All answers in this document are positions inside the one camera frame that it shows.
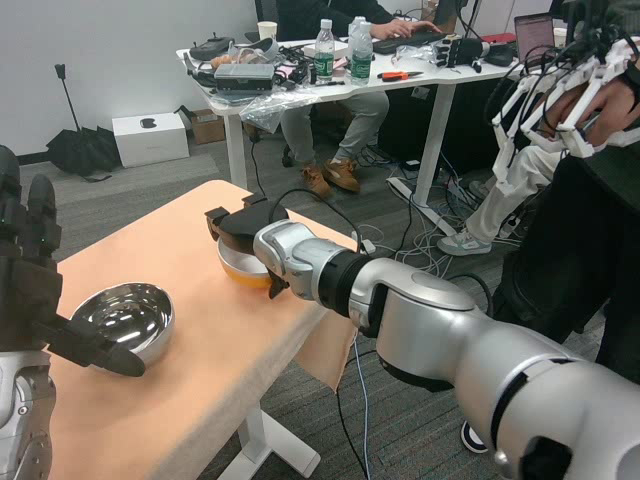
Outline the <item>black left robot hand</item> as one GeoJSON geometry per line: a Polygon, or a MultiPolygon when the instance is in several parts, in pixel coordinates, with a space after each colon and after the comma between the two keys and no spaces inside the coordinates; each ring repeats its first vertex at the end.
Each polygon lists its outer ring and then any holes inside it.
{"type": "Polygon", "coordinates": [[[49,352],[72,363],[95,365],[129,377],[145,372],[134,353],[89,323],[57,313],[63,277],[52,258],[60,247],[55,190],[36,175],[23,204],[20,166],[1,147],[1,350],[49,352]]]}

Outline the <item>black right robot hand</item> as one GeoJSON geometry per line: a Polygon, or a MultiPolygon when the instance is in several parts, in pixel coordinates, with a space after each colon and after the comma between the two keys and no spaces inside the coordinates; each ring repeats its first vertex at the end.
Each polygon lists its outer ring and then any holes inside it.
{"type": "Polygon", "coordinates": [[[286,209],[264,195],[245,197],[243,207],[230,212],[220,206],[205,213],[209,233],[217,244],[223,270],[236,283],[267,289],[275,298],[288,284],[276,277],[255,256],[253,242],[257,233],[274,221],[289,219],[286,209]]]}

